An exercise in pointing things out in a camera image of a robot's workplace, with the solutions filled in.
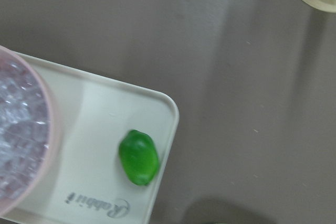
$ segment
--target gray countertop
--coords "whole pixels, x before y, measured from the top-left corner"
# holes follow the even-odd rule
[[[0,45],[177,103],[150,224],[335,223],[335,14],[301,0],[0,4]]]

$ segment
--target green soap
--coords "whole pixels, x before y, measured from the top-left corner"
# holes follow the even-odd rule
[[[119,144],[119,157],[130,181],[147,185],[159,170],[159,158],[150,136],[132,130]]]

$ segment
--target white tray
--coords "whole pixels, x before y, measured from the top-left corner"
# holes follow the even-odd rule
[[[34,191],[4,218],[24,224],[146,224],[178,124],[163,93],[19,54],[45,79],[64,123],[60,155]],[[156,178],[132,184],[118,145],[136,129],[150,135],[160,157]]]

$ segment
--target green object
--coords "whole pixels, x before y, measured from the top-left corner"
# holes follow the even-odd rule
[[[150,136],[132,130],[119,145],[119,157],[130,181],[147,185],[159,170],[159,158]]]

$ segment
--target clear water beads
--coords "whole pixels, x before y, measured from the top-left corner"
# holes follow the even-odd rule
[[[38,82],[22,64],[0,60],[0,199],[15,199],[35,178],[49,130]]]

